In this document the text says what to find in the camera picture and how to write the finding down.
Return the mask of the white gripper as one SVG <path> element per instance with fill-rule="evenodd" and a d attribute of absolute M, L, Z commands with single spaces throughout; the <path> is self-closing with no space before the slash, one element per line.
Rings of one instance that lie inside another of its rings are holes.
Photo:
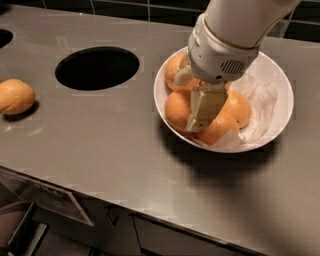
<path fill-rule="evenodd" d="M 186 125 L 188 132 L 203 131 L 212 123 L 227 99 L 222 81 L 235 81 L 242 77 L 258 53 L 258 47 L 229 45 L 210 30 L 204 14 L 198 17 L 189 37 L 188 52 L 181 55 L 174 77 L 174 84 L 179 87 L 189 84 L 194 75 L 210 82 L 191 91 L 191 113 Z"/>

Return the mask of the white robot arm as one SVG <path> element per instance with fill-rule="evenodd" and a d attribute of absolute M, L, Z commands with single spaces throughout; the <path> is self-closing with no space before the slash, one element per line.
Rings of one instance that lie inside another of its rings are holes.
<path fill-rule="evenodd" d="M 189 37 L 174 78 L 177 86 L 197 78 L 191 92 L 186 130 L 207 128 L 226 101 L 225 84 L 241 78 L 259 54 L 260 44 L 302 0 L 211 0 Z"/>

